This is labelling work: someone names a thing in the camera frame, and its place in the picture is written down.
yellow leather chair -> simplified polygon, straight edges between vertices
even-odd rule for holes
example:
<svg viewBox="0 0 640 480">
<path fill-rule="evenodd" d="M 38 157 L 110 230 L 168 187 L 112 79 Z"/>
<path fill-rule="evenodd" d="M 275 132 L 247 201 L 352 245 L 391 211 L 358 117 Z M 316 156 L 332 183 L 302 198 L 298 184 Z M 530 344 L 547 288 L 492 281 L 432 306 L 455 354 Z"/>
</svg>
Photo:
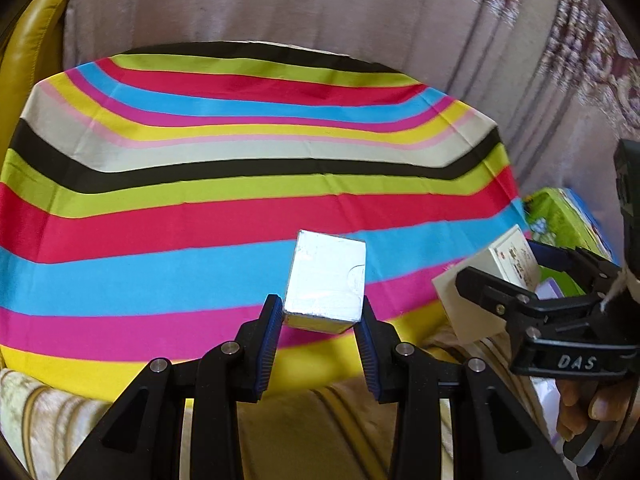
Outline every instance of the yellow leather chair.
<svg viewBox="0 0 640 480">
<path fill-rule="evenodd" d="M 0 45 L 0 166 L 33 86 L 62 72 L 68 0 L 33 0 Z"/>
</svg>

human hand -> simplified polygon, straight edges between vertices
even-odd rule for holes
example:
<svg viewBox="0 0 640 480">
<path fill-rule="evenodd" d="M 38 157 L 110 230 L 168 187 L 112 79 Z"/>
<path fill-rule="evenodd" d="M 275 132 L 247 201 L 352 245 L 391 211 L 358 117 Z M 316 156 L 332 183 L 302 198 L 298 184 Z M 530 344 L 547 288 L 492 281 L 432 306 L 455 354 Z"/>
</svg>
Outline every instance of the human hand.
<svg viewBox="0 0 640 480">
<path fill-rule="evenodd" d="M 566 441 L 586 430 L 589 418 L 600 421 L 615 421 L 616 427 L 605 437 L 602 445 L 611 447 L 620 431 L 629 400 L 638 382 L 635 379 L 622 381 L 600 388 L 591 399 L 587 409 L 581 405 L 579 381 L 556 380 L 560 391 L 560 411 L 556 429 Z M 640 418 L 640 399 L 636 398 L 629 421 L 621 434 L 620 442 L 626 441 Z"/>
</svg>

white product box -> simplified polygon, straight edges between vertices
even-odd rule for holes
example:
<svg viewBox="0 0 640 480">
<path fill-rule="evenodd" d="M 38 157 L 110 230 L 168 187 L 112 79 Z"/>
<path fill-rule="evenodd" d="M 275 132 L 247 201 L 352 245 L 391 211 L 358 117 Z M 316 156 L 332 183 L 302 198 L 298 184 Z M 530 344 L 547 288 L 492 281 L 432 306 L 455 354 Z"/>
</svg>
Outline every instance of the white product box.
<svg viewBox="0 0 640 480">
<path fill-rule="evenodd" d="M 518 225 L 514 225 L 482 251 L 436 276 L 433 285 L 462 344 L 502 332 L 505 325 L 501 318 L 458 294 L 456 275 L 465 267 L 484 270 L 530 291 L 536 290 L 540 282 L 540 267 Z"/>
</svg>

black stripe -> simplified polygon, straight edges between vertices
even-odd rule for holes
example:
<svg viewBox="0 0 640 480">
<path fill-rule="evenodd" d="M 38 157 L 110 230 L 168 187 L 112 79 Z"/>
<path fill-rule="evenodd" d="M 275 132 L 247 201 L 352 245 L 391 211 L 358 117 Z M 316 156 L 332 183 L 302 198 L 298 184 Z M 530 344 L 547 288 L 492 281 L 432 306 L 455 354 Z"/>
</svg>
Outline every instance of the black stripe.
<svg viewBox="0 0 640 480">
<path fill-rule="evenodd" d="M 289 46 L 265 43 L 233 43 L 229 41 L 209 41 L 206 43 L 172 43 L 142 46 L 127 50 L 124 54 L 174 54 L 178 56 L 221 57 L 233 59 L 247 57 L 296 66 L 331 68 L 344 72 L 398 73 L 380 63 L 368 63 L 337 54 L 313 52 Z"/>
<path fill-rule="evenodd" d="M 425 168 L 396 162 L 366 160 L 333 160 L 326 158 L 257 158 L 190 162 L 155 166 L 140 170 L 107 173 L 92 170 L 60 153 L 38 136 L 25 120 L 20 119 L 13 148 L 34 170 L 60 186 L 78 193 L 105 193 L 130 187 L 167 184 L 179 180 L 204 180 L 234 176 L 268 176 L 295 174 L 358 174 L 418 176 L 453 180 L 480 164 L 500 143 L 498 131 L 489 134 L 465 155 L 444 168 Z"/>
<path fill-rule="evenodd" d="M 362 435 L 364 441 L 369 446 L 369 449 L 371 450 L 373 455 L 376 457 L 376 462 L 378 462 L 378 465 L 380 466 L 380 469 L 382 469 L 382 471 L 384 471 L 385 474 L 388 475 L 389 474 L 389 468 L 387 467 L 385 461 L 382 459 L 382 457 L 378 453 L 378 448 L 376 446 L 374 446 L 373 442 L 369 438 L 369 433 L 367 433 L 364 430 L 364 428 L 362 427 L 360 419 L 358 418 L 358 416 L 353 411 L 351 405 L 344 399 L 342 394 L 338 390 L 336 390 L 333 386 L 327 386 L 326 389 L 329 390 L 332 394 L 334 394 L 336 399 L 338 399 L 338 401 L 341 403 L 341 405 L 343 405 L 343 407 L 347 411 L 347 413 L 349 413 L 349 416 L 351 417 L 351 420 L 353 421 L 353 423 L 356 425 L 356 427 L 360 431 L 360 434 Z"/>
<path fill-rule="evenodd" d="M 353 457 L 353 460 L 360 467 L 360 471 L 362 472 L 362 476 L 366 480 L 371 480 L 371 476 L 369 475 L 369 471 L 367 470 L 367 467 L 362 463 L 362 459 L 361 459 L 360 455 L 358 454 L 356 449 L 353 447 L 353 443 L 351 442 L 351 439 L 349 438 L 349 435 L 346 433 L 344 427 L 340 423 L 340 418 L 338 418 L 338 416 L 335 414 L 334 410 L 332 409 L 331 405 L 326 401 L 324 396 L 319 391 L 311 390 L 311 393 L 313 393 L 320 400 L 320 402 L 322 403 L 324 408 L 327 410 L 327 413 L 329 413 L 329 416 L 331 417 L 331 420 L 338 427 L 338 431 L 340 432 L 340 435 L 342 436 L 342 438 L 344 439 L 345 443 L 349 447 L 349 451 L 351 451 L 351 456 Z"/>
</svg>

cardboard box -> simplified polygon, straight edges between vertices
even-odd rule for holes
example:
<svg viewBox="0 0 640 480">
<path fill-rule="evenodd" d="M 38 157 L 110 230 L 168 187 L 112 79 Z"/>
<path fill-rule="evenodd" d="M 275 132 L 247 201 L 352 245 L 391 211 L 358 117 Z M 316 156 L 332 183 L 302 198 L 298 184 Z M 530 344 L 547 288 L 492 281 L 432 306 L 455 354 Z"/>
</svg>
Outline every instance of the cardboard box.
<svg viewBox="0 0 640 480">
<path fill-rule="evenodd" d="M 300 231 L 284 299 L 284 324 L 339 334 L 362 317 L 366 245 Z"/>
<path fill-rule="evenodd" d="M 503 332 L 505 322 L 458 294 L 456 275 L 465 267 L 484 270 L 532 292 L 540 282 L 540 267 L 520 227 L 515 225 L 482 251 L 433 279 L 456 336 L 462 344 L 469 344 Z"/>
</svg>

